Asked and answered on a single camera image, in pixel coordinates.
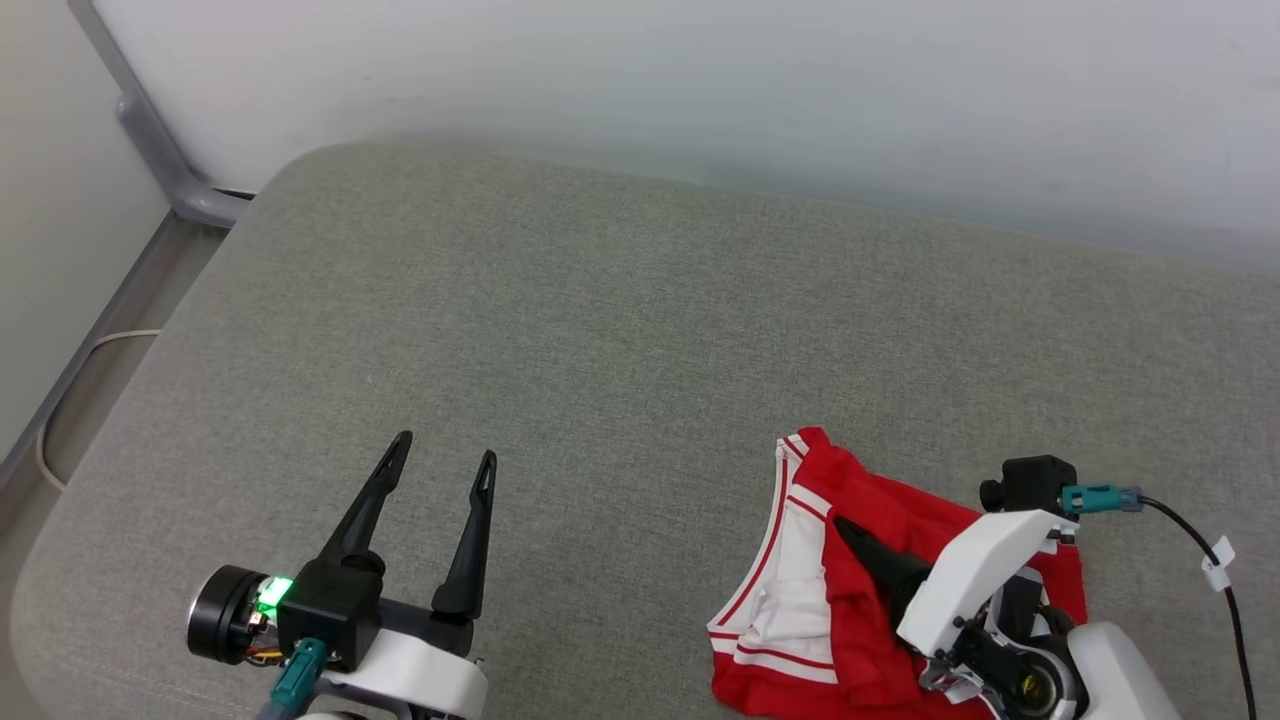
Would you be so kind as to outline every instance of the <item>floor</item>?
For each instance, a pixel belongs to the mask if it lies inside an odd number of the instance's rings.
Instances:
[[[164,327],[225,234],[216,228],[174,223],[157,241],[154,263],[125,299],[108,333]],[[100,347],[63,398],[49,427],[46,460],[64,482],[76,482],[76,466],[151,340],[120,340]],[[27,452],[8,482],[0,482],[0,698],[6,717],[47,720],[18,676],[9,642],[9,605],[18,573],[58,497],[59,491],[41,477],[33,451]]]

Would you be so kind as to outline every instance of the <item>green light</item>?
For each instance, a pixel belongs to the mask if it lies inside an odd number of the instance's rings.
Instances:
[[[292,587],[293,580],[289,578],[271,578],[266,587],[257,593],[257,611],[275,621],[275,607],[280,605],[284,593],[289,592]]]

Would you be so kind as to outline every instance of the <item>teal connector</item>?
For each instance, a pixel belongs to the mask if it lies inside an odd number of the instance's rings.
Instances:
[[[1138,512],[1142,503],[1138,486],[1068,486],[1062,488],[1062,511],[1073,515],[1121,510]]]
[[[297,717],[307,698],[316,689],[316,680],[329,662],[329,651],[315,638],[305,638],[284,665],[271,688],[271,702],[259,714],[259,720],[288,720]]]

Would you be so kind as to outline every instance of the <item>gray fabric surface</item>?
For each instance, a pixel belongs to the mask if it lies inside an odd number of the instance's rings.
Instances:
[[[1280,712],[1280,286],[986,227],[410,146],[324,150],[252,202],[24,571],[60,717],[248,717],[269,673],[189,656],[223,562],[297,569],[399,429],[375,537],[426,603],[499,455],[475,652],[489,717],[728,717],[704,624],[764,529],[772,443],[823,425],[968,505],[1053,452],[1228,533]],[[1155,514],[1088,518],[1096,619],[1188,717],[1243,716],[1226,607]]]

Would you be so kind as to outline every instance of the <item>folded clothing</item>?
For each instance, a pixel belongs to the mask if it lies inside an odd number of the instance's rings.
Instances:
[[[832,524],[847,518],[890,548],[934,562],[979,514],[868,473],[819,428],[780,439],[776,457],[764,542],[708,625],[716,697],[780,720],[989,719],[980,700],[951,705],[919,687],[924,660],[897,642],[874,583]],[[1076,550],[1038,553],[1029,565],[1051,602],[1084,623]]]

